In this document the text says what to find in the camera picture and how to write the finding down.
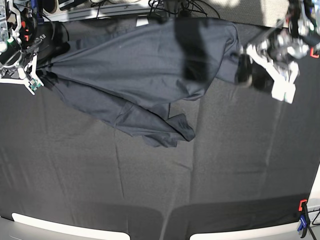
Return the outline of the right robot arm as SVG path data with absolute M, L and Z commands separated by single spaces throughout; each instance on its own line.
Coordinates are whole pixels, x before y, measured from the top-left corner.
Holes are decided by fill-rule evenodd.
M 37 2 L 0 2 L 0 82 L 23 85 L 32 94 L 43 85 L 36 74 L 42 40 L 37 37 Z

